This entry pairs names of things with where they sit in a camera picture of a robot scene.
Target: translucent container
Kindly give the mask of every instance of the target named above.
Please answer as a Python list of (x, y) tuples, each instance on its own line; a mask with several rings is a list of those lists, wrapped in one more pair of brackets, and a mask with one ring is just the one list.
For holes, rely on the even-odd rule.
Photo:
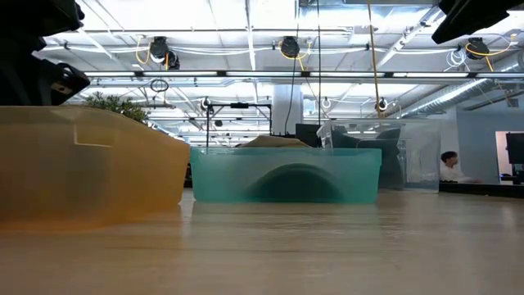
[(378, 149), (191, 150), (195, 199), (207, 202), (375, 202), (380, 165)]
[(189, 146), (83, 107), (0, 107), (0, 229), (89, 229), (175, 208)]
[(326, 122), (317, 134), (325, 148), (380, 148), (379, 188), (438, 193), (439, 123), (424, 119), (335, 120)]

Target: white wall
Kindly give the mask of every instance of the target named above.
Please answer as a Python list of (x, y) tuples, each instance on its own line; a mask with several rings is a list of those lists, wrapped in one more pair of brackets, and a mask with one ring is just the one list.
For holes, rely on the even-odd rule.
[(453, 151), (457, 152), (460, 157), (457, 108), (450, 108), (443, 115), (432, 115), (429, 118), (440, 122), (440, 153)]
[(497, 131), (524, 131), (521, 111), (504, 112), (459, 111), (459, 160), (466, 176), (483, 180), (487, 184), (499, 183), (497, 159)]

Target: orange plastic bin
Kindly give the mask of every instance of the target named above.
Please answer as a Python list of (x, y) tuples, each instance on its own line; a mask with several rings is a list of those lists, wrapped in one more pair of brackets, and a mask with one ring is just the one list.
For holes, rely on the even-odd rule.
[(189, 146), (84, 107), (0, 107), (0, 229), (89, 229), (175, 208)]

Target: desk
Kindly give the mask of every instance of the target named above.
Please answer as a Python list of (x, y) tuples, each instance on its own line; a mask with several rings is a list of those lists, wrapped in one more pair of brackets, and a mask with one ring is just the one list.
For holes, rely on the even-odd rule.
[(440, 183), (445, 193), (466, 193), (491, 197), (524, 198), (524, 185), (513, 184), (447, 184)]
[(524, 201), (203, 204), (72, 234), (0, 234), (0, 294), (522, 294)]

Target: teal translucent bin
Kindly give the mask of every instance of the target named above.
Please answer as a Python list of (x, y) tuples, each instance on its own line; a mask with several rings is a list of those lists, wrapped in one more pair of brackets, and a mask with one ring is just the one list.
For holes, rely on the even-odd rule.
[(204, 202), (375, 202), (381, 163), (380, 149), (191, 149), (193, 192)]

